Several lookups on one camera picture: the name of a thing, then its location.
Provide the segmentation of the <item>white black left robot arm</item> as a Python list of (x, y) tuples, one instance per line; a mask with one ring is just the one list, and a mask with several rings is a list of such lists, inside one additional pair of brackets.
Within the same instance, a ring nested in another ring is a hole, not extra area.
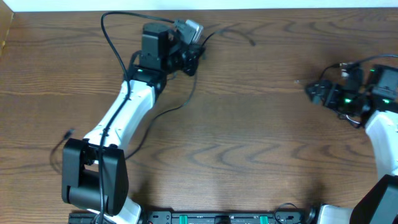
[(131, 56), (124, 80), (103, 119), (82, 140), (70, 138), (62, 156), (62, 199), (90, 211), (83, 223), (137, 223), (141, 207), (128, 197), (128, 147), (141, 119), (153, 108), (171, 73), (194, 76), (205, 48), (203, 26), (146, 23), (142, 48)]

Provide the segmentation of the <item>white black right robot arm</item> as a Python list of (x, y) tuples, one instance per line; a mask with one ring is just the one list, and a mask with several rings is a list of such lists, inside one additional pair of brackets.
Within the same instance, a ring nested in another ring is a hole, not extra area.
[(305, 92), (312, 103), (364, 128), (378, 181), (354, 208), (321, 206), (317, 223), (397, 223), (397, 69), (375, 65), (367, 81), (359, 65), (348, 65), (342, 72), (344, 84), (319, 79)]

